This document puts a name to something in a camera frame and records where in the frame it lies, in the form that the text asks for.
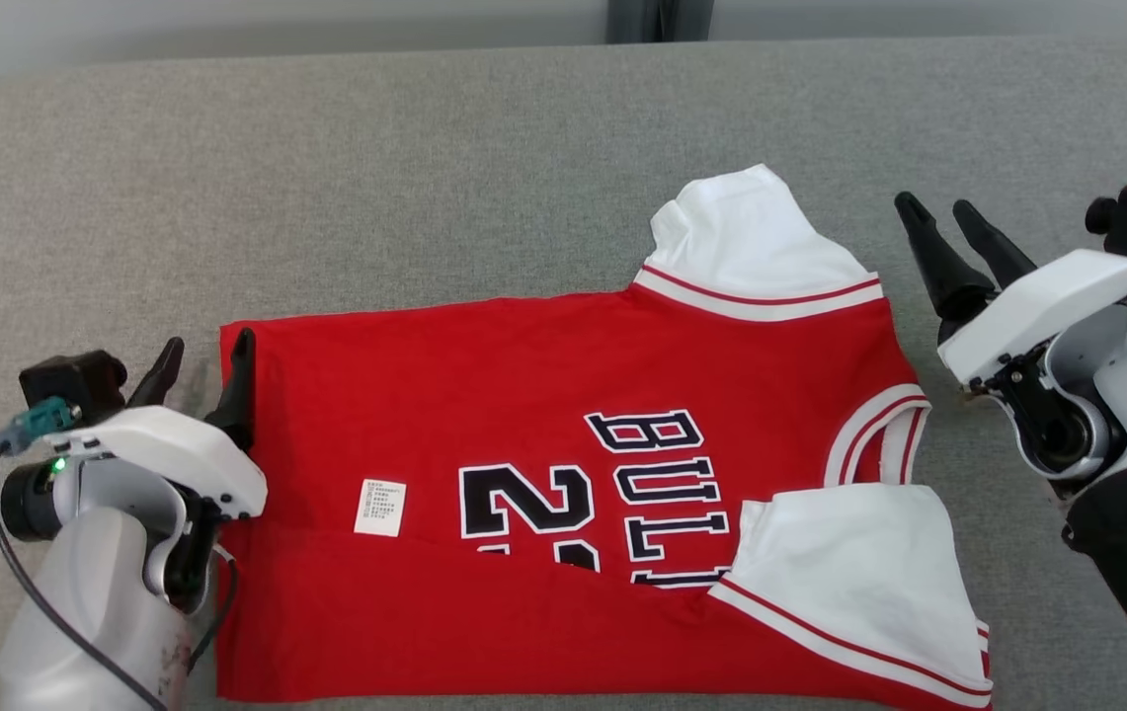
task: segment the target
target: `red jersey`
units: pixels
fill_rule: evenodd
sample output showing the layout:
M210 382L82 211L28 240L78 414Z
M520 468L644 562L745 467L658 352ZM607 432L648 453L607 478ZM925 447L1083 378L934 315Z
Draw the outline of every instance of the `red jersey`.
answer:
M764 166L651 224L623 292L225 327L269 497L224 534L223 696L987 706L876 276Z

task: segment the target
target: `care label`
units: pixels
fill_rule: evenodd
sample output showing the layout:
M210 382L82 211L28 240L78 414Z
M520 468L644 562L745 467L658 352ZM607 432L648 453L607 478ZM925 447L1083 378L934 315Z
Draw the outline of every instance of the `care label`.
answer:
M352 531L396 537L401 532L405 510L405 485L381 480L361 482L361 503L356 505L356 523Z

